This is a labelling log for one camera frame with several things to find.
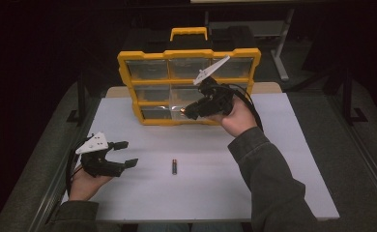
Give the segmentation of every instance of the gray sleeve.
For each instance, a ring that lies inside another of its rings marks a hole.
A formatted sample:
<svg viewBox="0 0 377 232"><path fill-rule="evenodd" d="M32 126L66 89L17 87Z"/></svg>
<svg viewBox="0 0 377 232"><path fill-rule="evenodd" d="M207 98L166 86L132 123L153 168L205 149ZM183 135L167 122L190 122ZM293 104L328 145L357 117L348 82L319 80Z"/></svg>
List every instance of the gray sleeve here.
<svg viewBox="0 0 377 232"><path fill-rule="evenodd" d="M63 203L55 218L42 232L97 232L95 218L99 204L90 201L68 201Z"/></svg>
<svg viewBox="0 0 377 232"><path fill-rule="evenodd" d="M228 149L251 190L254 231L315 231L305 185L292 177L281 152L260 129L243 132Z"/></svg>

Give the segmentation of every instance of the table surface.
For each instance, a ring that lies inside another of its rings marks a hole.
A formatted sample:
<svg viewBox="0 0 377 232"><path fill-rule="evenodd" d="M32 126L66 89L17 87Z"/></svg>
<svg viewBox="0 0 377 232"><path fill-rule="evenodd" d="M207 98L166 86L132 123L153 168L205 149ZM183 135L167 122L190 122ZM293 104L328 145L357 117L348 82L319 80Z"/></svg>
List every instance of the table surface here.
<svg viewBox="0 0 377 232"><path fill-rule="evenodd" d="M286 94L252 98L265 134L284 155L294 178L306 185L305 200L313 214L339 218ZM99 131L109 142L130 143L127 149L109 152L108 160L139 161L92 198L100 202L97 220L250 220L251 195L226 148L233 138L222 127L142 126L130 98L106 98L89 134ZM173 159L178 161L177 175L171 172Z"/></svg>

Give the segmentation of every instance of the cable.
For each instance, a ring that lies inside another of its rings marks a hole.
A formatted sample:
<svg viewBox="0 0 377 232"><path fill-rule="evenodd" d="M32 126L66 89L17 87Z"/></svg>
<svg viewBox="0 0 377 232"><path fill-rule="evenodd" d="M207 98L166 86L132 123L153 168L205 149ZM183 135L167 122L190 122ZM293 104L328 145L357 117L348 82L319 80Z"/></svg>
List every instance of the cable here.
<svg viewBox="0 0 377 232"><path fill-rule="evenodd" d="M76 166L77 159L79 159L79 155L76 154L77 148L79 148L81 145L83 145L87 140L89 140L91 137L86 137L82 139L80 142L78 142L73 149L71 149L71 152L69 153L68 157L68 163L66 164L66 191L68 192L68 196L71 195L71 187L72 187L72 177L74 174L76 174L77 171L79 171L81 168L76 170L74 173L74 167Z"/></svg>
<svg viewBox="0 0 377 232"><path fill-rule="evenodd" d="M245 91L245 89L243 89L241 86L238 86L238 85L235 85L235 86L237 86L240 89L242 89L243 91ZM249 109L249 111L254 116L255 123L257 124L258 128L260 128L261 131L264 131L260 115L258 114L257 110L255 109L254 102L252 101L252 98L249 95L249 93L247 93L247 91L245 91L245 93L246 93L246 95L245 95L238 90L234 90L230 87L223 86L223 85L210 85L210 88L220 88L220 89L229 90L232 94L237 96L240 100L242 100L246 104L246 107Z"/></svg>

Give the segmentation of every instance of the small battery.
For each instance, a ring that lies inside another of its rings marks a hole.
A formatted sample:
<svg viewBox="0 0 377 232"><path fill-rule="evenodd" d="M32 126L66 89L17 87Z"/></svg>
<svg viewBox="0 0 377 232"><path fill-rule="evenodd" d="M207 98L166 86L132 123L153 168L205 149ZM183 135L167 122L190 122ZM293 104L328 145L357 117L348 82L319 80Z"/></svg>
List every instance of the small battery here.
<svg viewBox="0 0 377 232"><path fill-rule="evenodd" d="M174 159L171 165L171 173L177 175L177 160Z"/></svg>

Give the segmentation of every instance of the table leg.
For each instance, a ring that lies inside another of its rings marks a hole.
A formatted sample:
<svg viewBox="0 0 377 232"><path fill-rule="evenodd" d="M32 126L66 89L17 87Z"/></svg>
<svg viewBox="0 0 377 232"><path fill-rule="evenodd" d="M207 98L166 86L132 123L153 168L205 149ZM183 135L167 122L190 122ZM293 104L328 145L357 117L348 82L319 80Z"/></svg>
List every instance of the table leg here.
<svg viewBox="0 0 377 232"><path fill-rule="evenodd" d="M279 77L281 78L282 81L289 80L287 71L285 70L284 65L282 64L280 55L281 55L282 48L284 47L285 39L287 38L287 34L291 25L291 19L292 19L293 14L294 14L294 9L288 10L287 17L285 18L284 24L282 26L281 34L279 36L279 44L276 47L276 49L271 50L271 54L273 56L276 69L278 70Z"/></svg>

